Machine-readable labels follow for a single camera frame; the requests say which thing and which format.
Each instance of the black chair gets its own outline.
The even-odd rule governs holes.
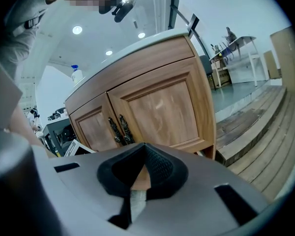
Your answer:
[[[201,63],[203,65],[204,69],[205,69],[207,79],[209,80],[209,77],[212,78],[213,85],[214,85],[214,90],[216,90],[215,82],[214,82],[214,79],[213,79],[213,76],[212,76],[213,70],[212,70],[212,67],[211,67],[210,60],[205,55],[200,56],[200,60],[201,60]]]

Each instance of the gray chair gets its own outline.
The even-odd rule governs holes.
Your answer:
[[[213,76],[212,76],[213,70],[212,70],[212,67],[211,67],[210,60],[208,59],[208,57],[206,55],[200,56],[200,60],[201,60],[201,63],[203,65],[204,69],[205,69],[207,79],[209,79],[209,77],[212,78],[213,85],[214,85],[214,90],[216,90],[214,79],[213,79]]]

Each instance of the gray floor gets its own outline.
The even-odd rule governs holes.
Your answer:
[[[216,90],[211,90],[215,112],[218,112],[246,97],[261,87],[264,83],[266,83],[266,81],[258,81],[257,87],[255,87],[254,82],[236,83]]]

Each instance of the cabinet door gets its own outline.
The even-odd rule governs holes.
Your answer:
[[[107,93],[80,107],[70,118],[80,142],[94,151],[117,148],[124,143],[123,134],[116,135],[111,127],[115,123],[114,129],[121,132]],[[116,136],[120,138],[120,143],[116,142]]]
[[[203,78],[205,73],[199,69],[203,68],[197,58],[184,59],[108,92],[118,120],[123,115],[136,143],[166,145],[187,152],[214,144],[212,98],[207,78]]]

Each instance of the white bottle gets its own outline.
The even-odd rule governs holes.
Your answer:
[[[80,80],[83,79],[82,71],[78,70],[78,65],[72,65],[73,73],[71,75],[71,78],[73,80],[74,85],[76,85]]]

